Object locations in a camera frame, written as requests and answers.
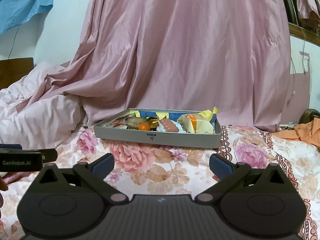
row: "small orange ball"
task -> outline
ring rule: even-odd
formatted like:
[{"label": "small orange ball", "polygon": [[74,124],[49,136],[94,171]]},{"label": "small orange ball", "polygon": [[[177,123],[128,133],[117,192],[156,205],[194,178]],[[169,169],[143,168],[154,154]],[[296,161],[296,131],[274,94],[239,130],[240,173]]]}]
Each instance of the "small orange ball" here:
[{"label": "small orange ball", "polygon": [[150,130],[151,130],[151,127],[150,127],[150,125],[148,125],[147,123],[142,122],[142,123],[140,123],[140,125],[139,125],[139,127],[138,127],[138,130],[139,130],[139,131],[150,131]]}]

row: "wooden headboard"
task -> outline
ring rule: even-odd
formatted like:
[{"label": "wooden headboard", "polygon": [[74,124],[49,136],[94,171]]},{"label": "wooden headboard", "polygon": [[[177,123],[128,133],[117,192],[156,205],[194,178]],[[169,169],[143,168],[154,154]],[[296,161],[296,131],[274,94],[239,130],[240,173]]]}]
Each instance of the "wooden headboard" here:
[{"label": "wooden headboard", "polygon": [[33,69],[33,58],[0,60],[0,89],[17,82]]}]

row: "black device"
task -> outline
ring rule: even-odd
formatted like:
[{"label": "black device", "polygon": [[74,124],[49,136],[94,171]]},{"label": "black device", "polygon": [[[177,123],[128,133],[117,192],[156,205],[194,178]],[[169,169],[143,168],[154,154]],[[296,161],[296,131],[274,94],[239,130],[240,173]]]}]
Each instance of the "black device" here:
[{"label": "black device", "polygon": [[57,158],[55,149],[24,151],[20,144],[0,144],[0,172],[40,171]]},{"label": "black device", "polygon": [[71,169],[47,164],[22,197],[23,240],[299,240],[306,207],[277,164],[252,169],[214,154],[220,182],[197,195],[134,195],[130,201],[103,179],[106,154]]}]

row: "gray box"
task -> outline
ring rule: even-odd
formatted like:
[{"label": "gray box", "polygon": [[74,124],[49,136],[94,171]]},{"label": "gray box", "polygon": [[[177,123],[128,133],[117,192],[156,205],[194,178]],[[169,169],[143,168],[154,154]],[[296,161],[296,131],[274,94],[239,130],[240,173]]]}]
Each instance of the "gray box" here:
[{"label": "gray box", "polygon": [[178,146],[178,147],[213,148],[213,149],[218,149],[220,147],[221,126],[218,120],[215,121],[215,134],[124,130],[124,129],[115,129],[113,127],[103,126],[103,124],[105,124],[106,122],[111,122],[119,117],[128,115],[131,110],[157,112],[157,113],[161,113],[161,112],[162,113],[183,113],[183,114],[199,113],[196,111],[129,108],[108,119],[105,119],[97,123],[93,127],[95,136],[97,138],[108,139],[108,140],[157,144],[157,145],[169,145],[169,146]]}]

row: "ribbed black surface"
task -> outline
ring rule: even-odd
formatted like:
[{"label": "ribbed black surface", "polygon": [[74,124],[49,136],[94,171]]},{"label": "ribbed black surface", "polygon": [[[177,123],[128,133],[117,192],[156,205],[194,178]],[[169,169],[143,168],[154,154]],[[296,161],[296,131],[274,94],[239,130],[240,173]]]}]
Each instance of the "ribbed black surface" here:
[{"label": "ribbed black surface", "polygon": [[[27,236],[24,240],[36,240]],[[91,232],[73,240],[250,240],[226,226],[214,208],[193,203],[189,196],[138,195],[112,207]],[[300,240],[291,236],[283,240]]]}]

